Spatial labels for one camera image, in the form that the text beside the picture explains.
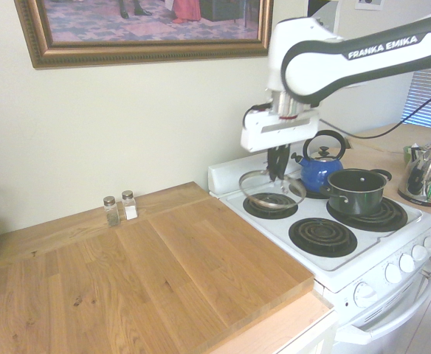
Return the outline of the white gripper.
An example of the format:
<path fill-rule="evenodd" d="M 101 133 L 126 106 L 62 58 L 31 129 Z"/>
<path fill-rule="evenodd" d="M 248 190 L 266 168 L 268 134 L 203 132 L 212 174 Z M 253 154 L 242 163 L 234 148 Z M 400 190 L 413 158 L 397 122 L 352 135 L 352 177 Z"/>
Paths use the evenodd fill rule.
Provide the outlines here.
<path fill-rule="evenodd" d="M 270 111 L 250 111 L 244 118 L 241 146 L 249 152 L 268 149 L 267 170 L 270 180 L 275 181 L 285 175 L 289 144 L 313 138 L 319 120 L 317 110 L 304 111 L 292 119 L 281 119 Z"/>

